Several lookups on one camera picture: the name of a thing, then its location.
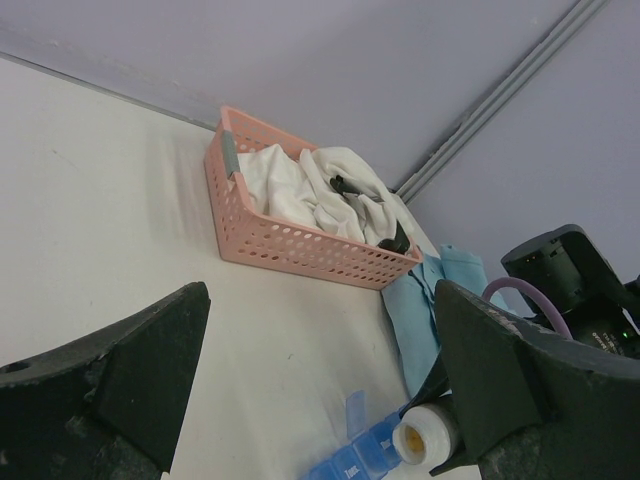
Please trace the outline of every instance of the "gray wall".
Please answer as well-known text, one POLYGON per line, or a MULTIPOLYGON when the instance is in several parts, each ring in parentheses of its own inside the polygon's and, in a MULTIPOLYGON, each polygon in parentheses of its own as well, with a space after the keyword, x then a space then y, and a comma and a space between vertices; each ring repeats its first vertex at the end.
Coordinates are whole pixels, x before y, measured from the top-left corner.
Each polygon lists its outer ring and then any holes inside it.
POLYGON ((512 247, 565 223, 585 228, 622 281, 636 278, 640 2, 611 2, 411 210, 434 243, 482 255, 490 278, 512 247))
POLYGON ((5 0, 0 51, 214 124, 229 103, 398 186, 575 0, 5 0))

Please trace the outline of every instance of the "blue cloth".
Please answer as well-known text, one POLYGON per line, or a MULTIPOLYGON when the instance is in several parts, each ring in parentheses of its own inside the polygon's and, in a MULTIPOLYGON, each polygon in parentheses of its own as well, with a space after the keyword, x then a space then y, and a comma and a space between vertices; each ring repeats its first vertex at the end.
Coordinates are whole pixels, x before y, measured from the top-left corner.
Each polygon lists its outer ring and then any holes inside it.
MULTIPOLYGON (((433 306, 436 283, 442 279, 456 282, 476 295, 482 295, 488 284, 480 257, 442 245, 440 258, 424 255, 423 263, 382 290, 412 397, 422 386, 440 351, 433 306)), ((495 294, 491 302, 508 309, 500 294, 495 294)))

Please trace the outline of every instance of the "pink plastic basket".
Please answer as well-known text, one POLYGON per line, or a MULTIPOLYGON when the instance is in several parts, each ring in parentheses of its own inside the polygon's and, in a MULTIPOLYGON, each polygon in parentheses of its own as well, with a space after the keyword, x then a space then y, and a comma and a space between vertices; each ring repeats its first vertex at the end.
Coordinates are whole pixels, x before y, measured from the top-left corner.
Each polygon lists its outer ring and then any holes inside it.
POLYGON ((207 150, 205 170, 220 256, 227 261, 380 290, 422 262, 412 243, 398 255, 257 213, 238 167, 237 151, 274 143, 298 160, 316 146, 229 107, 207 150))

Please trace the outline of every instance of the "white cloth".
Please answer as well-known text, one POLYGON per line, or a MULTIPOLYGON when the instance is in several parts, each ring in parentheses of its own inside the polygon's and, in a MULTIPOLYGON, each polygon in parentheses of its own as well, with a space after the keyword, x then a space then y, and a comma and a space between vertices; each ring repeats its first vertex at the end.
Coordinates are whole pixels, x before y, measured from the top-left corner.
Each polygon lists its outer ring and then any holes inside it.
POLYGON ((279 145, 238 155, 254 207, 283 218, 369 245, 394 238, 396 221, 407 234, 413 225, 398 200, 373 169, 344 147, 303 150, 300 162, 279 145), (362 192, 349 202, 329 184, 340 175, 362 192))

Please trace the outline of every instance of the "bottle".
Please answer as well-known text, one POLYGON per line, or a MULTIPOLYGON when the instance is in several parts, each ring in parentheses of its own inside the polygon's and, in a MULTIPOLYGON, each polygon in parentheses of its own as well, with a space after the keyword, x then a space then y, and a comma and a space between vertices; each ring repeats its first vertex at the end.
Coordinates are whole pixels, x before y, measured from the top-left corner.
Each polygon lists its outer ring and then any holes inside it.
POLYGON ((429 469, 446 462, 459 443, 451 395, 409 409, 393 431, 393 446, 400 457, 429 469))

